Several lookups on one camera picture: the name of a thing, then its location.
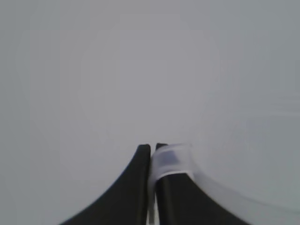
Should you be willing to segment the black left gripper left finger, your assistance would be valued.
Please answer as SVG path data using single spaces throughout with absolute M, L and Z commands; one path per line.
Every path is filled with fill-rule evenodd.
M 63 225 L 145 225 L 150 145 L 141 144 L 119 178 L 91 205 Z

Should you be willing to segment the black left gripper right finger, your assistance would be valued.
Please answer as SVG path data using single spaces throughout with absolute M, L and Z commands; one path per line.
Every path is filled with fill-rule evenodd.
M 187 172 L 160 178 L 155 185 L 161 225 L 246 225 L 199 188 Z

